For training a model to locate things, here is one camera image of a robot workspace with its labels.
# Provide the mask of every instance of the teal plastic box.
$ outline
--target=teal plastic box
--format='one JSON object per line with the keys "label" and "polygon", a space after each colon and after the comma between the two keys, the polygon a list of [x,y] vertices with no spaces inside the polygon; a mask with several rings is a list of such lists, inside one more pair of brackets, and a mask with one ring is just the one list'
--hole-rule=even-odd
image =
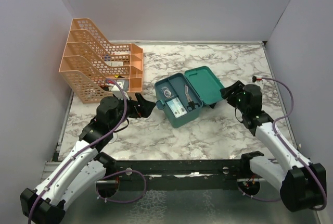
{"label": "teal plastic box", "polygon": [[[188,94],[192,101],[196,104],[194,109],[191,109],[185,94],[185,85],[188,86]],[[187,70],[185,75],[176,73],[170,77],[160,80],[155,83],[156,91],[156,106],[163,110],[166,117],[170,121],[172,127],[179,128],[188,122],[196,119],[203,106],[214,106],[215,103],[222,100],[220,89],[224,88],[220,80],[214,75],[211,69],[207,66],[198,67]],[[184,115],[176,117],[173,110],[170,108],[171,101],[178,101],[178,98],[183,108],[180,109]]]}

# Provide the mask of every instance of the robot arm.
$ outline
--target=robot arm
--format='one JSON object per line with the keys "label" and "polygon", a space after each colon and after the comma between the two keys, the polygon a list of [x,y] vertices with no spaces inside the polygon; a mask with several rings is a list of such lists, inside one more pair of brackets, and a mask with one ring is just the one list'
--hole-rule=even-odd
{"label": "robot arm", "polygon": [[[137,101],[127,98],[126,116],[147,118],[155,103],[135,94]],[[104,177],[106,168],[100,151],[113,138],[110,134],[100,142],[87,148],[97,139],[109,133],[121,120],[124,101],[117,97],[105,97],[97,107],[96,116],[83,129],[74,148],[57,169],[34,190],[25,189],[20,195],[24,215],[28,216],[33,204],[40,198],[33,210],[32,220],[36,223],[60,223],[69,205],[90,185]],[[78,151],[87,148],[78,156]]]}
{"label": "robot arm", "polygon": [[325,168],[321,164],[312,164],[279,133],[277,127],[274,131],[273,119],[262,110],[260,87],[237,81],[221,89],[221,95],[242,113],[244,126],[265,144],[279,163],[271,163],[260,152],[244,154],[241,158],[242,172],[257,174],[267,180],[280,192],[282,202],[290,211],[323,204],[324,196],[305,166],[313,171],[326,192]]}

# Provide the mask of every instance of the open storage case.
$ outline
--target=open storage case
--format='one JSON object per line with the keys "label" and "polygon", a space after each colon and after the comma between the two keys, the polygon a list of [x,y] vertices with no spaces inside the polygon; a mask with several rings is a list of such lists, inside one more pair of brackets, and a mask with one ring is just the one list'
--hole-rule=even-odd
{"label": "open storage case", "polygon": [[155,83],[158,109],[163,110],[172,127],[178,128],[196,119],[203,106],[211,106],[222,100],[220,80],[207,66],[187,70],[185,75],[176,73]]}
{"label": "open storage case", "polygon": [[107,78],[127,80],[127,94],[136,99],[143,90],[143,50],[133,43],[112,44],[90,19],[74,18],[59,72],[83,103],[112,95]]}

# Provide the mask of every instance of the scissors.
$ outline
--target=scissors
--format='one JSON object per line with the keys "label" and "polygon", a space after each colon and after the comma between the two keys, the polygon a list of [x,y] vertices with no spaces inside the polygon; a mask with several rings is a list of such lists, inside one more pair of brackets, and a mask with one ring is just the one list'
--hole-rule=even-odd
{"label": "scissors", "polygon": [[200,107],[200,105],[198,103],[194,103],[192,98],[189,96],[187,85],[185,85],[185,95],[186,95],[186,98],[187,98],[187,101],[188,101],[188,105],[186,106],[188,111],[192,111],[193,109],[196,109],[196,106],[197,106],[197,108]]}

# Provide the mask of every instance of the teal case lid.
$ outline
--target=teal case lid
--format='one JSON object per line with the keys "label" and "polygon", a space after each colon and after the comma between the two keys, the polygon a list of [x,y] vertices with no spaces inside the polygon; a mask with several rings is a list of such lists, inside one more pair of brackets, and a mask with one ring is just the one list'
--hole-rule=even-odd
{"label": "teal case lid", "polygon": [[224,87],[209,67],[202,66],[187,70],[185,77],[204,104],[211,105],[222,100],[220,89]]}

